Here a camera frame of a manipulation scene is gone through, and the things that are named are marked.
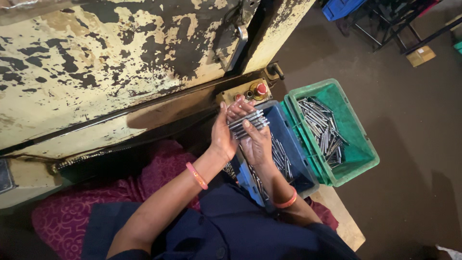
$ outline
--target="green plastic crate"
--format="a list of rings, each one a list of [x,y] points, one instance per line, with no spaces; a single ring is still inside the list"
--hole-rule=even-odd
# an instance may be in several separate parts
[[[454,44],[454,48],[460,53],[462,54],[462,42],[459,42],[457,44]]]
[[[334,112],[340,134],[350,143],[350,145],[344,146],[345,162],[333,170],[330,169],[326,159],[322,156],[316,139],[297,104],[297,99],[313,96],[316,96],[319,101]],[[281,104],[291,119],[292,128],[319,183],[335,187],[341,186],[380,162],[374,146],[366,137],[363,126],[337,80],[324,80],[294,89],[285,96]]]

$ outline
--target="red button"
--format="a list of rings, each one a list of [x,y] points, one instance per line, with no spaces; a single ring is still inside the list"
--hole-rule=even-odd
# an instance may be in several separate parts
[[[264,95],[266,94],[266,92],[268,92],[268,87],[266,87],[265,83],[260,83],[257,85],[257,93],[259,93],[260,95]]]

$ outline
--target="bangle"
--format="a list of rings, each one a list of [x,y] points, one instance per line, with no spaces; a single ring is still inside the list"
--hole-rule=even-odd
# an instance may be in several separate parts
[[[186,163],[186,167],[188,168],[188,170],[193,174],[194,178],[196,179],[196,181],[199,183],[199,185],[204,189],[208,189],[208,186],[207,184],[205,183],[204,179],[199,175],[199,173],[197,173],[196,169],[194,169],[194,166],[188,161]]]
[[[287,207],[290,207],[292,206],[292,204],[295,202],[295,200],[297,199],[297,190],[295,190],[295,188],[293,186],[290,186],[292,189],[293,189],[293,196],[291,199],[289,199],[289,201],[287,201],[286,203],[281,203],[281,204],[278,204],[278,203],[274,203],[274,206],[276,208],[280,208],[280,209],[285,209]]]

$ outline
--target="hand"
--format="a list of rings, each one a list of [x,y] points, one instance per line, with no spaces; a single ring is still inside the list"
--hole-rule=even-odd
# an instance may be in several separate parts
[[[254,108],[255,106],[255,100],[251,100],[248,103],[245,102],[244,96],[240,96],[236,101],[231,103],[231,105],[228,107],[227,111],[227,118],[230,123],[241,119],[248,114],[251,114],[257,109]]]
[[[220,103],[220,113],[212,127],[211,150],[223,158],[225,163],[231,161],[236,153],[239,141],[234,138],[226,122],[226,103]]]
[[[249,137],[241,140],[241,146],[247,162],[255,167],[273,164],[269,127],[265,126],[257,130],[247,119],[244,120],[243,127],[249,134]]]

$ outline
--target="sleeve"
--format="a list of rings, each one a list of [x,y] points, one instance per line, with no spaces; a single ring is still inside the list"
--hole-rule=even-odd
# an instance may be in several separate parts
[[[359,259],[355,252],[329,226],[313,223],[306,228],[318,236],[323,259]]]
[[[120,252],[108,260],[151,260],[150,254],[142,249],[130,249],[127,251]]]

